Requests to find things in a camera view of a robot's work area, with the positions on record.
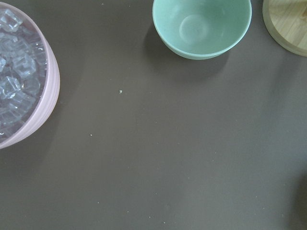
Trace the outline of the clear ice cubes pile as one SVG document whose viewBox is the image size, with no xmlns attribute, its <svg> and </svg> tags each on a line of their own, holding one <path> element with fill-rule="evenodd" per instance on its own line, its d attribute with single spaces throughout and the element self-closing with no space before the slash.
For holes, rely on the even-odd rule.
<svg viewBox="0 0 307 230">
<path fill-rule="evenodd" d="M 0 140 L 28 120 L 45 86 L 47 56 L 38 32 L 8 8 L 0 9 Z"/>
</svg>

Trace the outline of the green bowl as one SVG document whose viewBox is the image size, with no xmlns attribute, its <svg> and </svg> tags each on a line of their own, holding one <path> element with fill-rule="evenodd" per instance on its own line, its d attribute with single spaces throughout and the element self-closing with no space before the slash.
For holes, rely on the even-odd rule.
<svg viewBox="0 0 307 230">
<path fill-rule="evenodd" d="M 249 0 L 155 0 L 152 17 L 160 39 L 172 52 L 205 60 L 242 40 L 252 6 Z"/>
</svg>

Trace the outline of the pink bowl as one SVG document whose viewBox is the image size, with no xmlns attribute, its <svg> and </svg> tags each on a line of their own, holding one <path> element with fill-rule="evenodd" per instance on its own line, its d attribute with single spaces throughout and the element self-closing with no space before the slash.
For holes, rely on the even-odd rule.
<svg viewBox="0 0 307 230">
<path fill-rule="evenodd" d="M 38 101 L 35 110 L 28 118 L 28 120 L 24 123 L 24 125 L 19 130 L 17 130 L 11 137 L 7 138 L 0 144 L 0 148 L 3 149 L 15 143 L 18 143 L 33 134 L 49 118 L 55 108 L 59 96 L 60 73 L 56 57 L 48 41 L 45 39 L 44 35 L 40 31 L 36 23 L 22 10 L 12 5 L 9 5 L 5 2 L 1 2 L 0 6 L 2 8 L 10 9 L 18 17 L 24 20 L 24 25 L 28 29 L 36 31 L 39 34 L 47 56 L 47 74 L 45 79 L 45 86 L 42 91 L 40 100 Z"/>
</svg>

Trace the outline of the wooden stand with round base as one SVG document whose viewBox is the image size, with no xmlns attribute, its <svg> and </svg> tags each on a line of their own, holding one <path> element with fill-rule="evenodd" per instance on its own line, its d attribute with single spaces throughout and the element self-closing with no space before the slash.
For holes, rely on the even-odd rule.
<svg viewBox="0 0 307 230">
<path fill-rule="evenodd" d="M 286 50 L 307 56 L 307 2 L 305 0 L 265 0 L 265 26 L 271 37 Z"/>
</svg>

